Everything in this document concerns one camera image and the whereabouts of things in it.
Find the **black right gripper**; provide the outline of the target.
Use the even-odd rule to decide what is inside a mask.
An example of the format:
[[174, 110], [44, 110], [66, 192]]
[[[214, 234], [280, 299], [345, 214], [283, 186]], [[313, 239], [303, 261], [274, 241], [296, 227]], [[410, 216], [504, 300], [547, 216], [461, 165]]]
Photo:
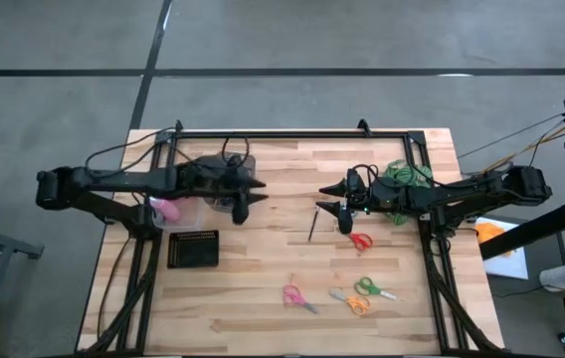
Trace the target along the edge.
[[339, 201], [318, 201], [316, 206], [337, 217], [341, 234], [350, 234], [353, 226], [353, 209], [365, 199], [365, 184], [357, 170], [348, 169], [345, 179], [341, 179], [337, 184], [319, 188], [318, 191], [330, 196], [344, 196], [341, 204]]

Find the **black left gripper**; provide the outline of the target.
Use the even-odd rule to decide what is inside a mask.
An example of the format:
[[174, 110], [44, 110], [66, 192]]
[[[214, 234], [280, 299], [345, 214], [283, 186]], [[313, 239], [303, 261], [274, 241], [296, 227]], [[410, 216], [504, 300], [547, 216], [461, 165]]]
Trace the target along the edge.
[[249, 205], [269, 198], [265, 194], [250, 194], [250, 190], [266, 186], [249, 174], [230, 173], [204, 177], [197, 192], [213, 209], [230, 214], [234, 224], [243, 224], [249, 216]]

